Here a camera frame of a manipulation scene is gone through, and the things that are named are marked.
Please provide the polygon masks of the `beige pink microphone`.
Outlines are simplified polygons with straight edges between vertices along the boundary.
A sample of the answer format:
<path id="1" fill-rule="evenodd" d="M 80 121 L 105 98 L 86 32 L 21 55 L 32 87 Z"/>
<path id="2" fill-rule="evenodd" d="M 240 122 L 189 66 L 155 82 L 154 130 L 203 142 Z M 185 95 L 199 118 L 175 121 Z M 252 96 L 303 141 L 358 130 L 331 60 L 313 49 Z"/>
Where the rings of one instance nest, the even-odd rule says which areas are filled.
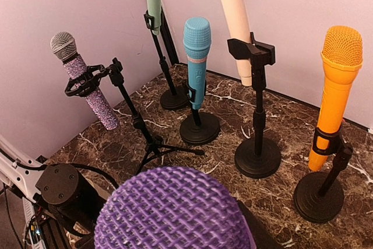
<path id="1" fill-rule="evenodd" d="M 251 42 L 249 21 L 244 0 L 221 0 L 231 38 Z"/>

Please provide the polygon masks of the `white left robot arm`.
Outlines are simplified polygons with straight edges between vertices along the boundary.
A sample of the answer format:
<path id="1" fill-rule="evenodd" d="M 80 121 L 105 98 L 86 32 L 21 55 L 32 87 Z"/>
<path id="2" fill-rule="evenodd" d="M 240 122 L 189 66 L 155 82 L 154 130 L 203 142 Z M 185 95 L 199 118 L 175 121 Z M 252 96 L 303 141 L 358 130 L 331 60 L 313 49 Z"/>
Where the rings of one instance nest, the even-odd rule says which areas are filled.
<path id="1" fill-rule="evenodd" d="M 46 210 L 65 230 L 80 237 L 76 248 L 94 248 L 94 228 L 108 192 L 87 180 L 80 170 L 105 171 L 78 163 L 42 164 L 1 138 L 1 181 L 19 197 Z"/>

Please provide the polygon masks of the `orange microphone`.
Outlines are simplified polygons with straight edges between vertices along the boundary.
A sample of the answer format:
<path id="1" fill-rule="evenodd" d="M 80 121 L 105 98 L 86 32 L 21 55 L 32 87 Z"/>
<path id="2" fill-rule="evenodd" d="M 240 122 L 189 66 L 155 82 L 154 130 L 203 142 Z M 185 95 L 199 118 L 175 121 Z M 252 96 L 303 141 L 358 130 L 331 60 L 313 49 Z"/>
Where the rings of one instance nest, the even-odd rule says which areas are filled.
<path id="1" fill-rule="evenodd" d="M 332 26 L 321 52 L 325 83 L 317 128 L 332 135 L 339 131 L 352 84 L 363 65 L 361 34 L 347 26 Z"/>

